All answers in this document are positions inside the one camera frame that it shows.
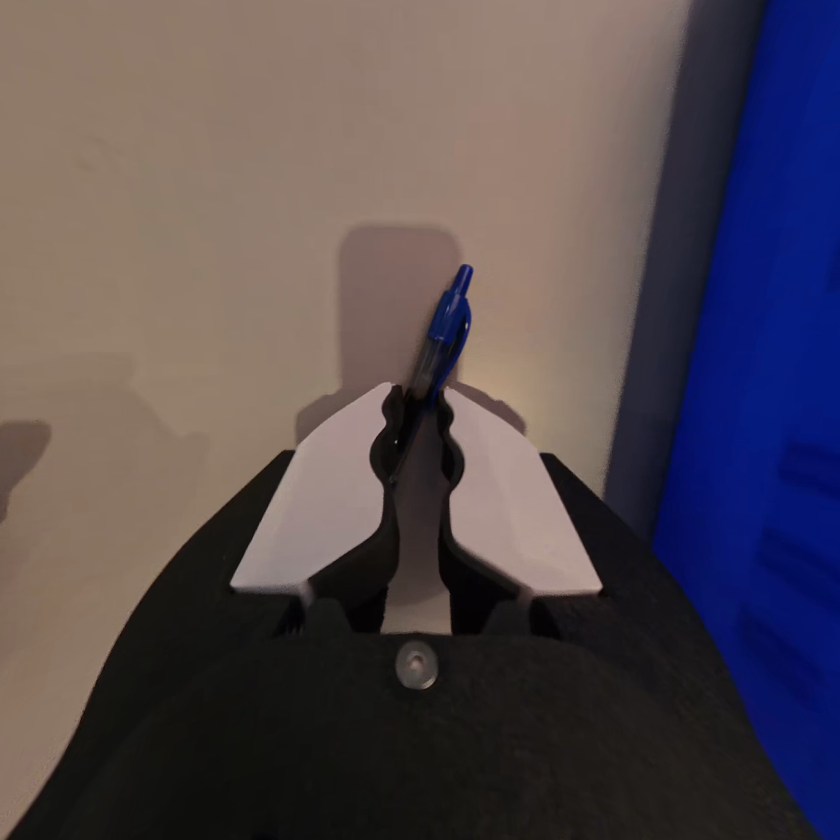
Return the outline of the blue retractable pen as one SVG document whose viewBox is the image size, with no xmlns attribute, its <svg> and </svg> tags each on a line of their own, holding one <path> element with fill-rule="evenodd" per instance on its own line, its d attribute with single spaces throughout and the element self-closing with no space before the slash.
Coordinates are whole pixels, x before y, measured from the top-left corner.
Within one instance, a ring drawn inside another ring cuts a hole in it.
<svg viewBox="0 0 840 840">
<path fill-rule="evenodd" d="M 395 485 L 425 415 L 452 374 L 466 345 L 471 326 L 468 300 L 474 268 L 461 265 L 438 300 L 427 327 L 421 351 L 403 397 L 403 416 L 395 439 L 396 462 L 390 474 Z"/>
</svg>

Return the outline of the blue plastic bin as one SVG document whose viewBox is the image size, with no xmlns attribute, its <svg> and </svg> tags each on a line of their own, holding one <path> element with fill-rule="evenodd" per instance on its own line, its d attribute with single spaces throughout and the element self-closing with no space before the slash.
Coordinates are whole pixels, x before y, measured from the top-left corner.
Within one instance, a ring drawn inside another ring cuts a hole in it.
<svg viewBox="0 0 840 840">
<path fill-rule="evenodd" d="M 768 2 L 654 551 L 839 829 L 839 2 Z"/>
</svg>

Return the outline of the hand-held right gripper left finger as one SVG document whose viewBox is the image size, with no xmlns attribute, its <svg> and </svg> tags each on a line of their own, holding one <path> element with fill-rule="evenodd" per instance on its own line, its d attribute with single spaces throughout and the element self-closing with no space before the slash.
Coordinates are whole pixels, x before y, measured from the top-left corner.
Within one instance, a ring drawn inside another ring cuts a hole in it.
<svg viewBox="0 0 840 840">
<path fill-rule="evenodd" d="M 282 595 L 307 611 L 336 601 L 352 629 L 379 634 L 400 561 L 392 474 L 403 389 L 364 393 L 297 447 L 230 580 L 240 595 Z"/>
</svg>

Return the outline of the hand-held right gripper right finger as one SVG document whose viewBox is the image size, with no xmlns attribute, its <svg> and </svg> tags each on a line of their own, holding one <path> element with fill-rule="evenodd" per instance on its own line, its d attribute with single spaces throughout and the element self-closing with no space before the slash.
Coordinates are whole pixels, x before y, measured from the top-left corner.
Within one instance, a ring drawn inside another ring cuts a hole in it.
<svg viewBox="0 0 840 840">
<path fill-rule="evenodd" d="M 528 616 L 534 602 L 600 595 L 602 580 L 528 439 L 450 387 L 436 419 L 447 483 L 438 570 L 451 632 L 480 634 L 501 603 Z"/>
</svg>

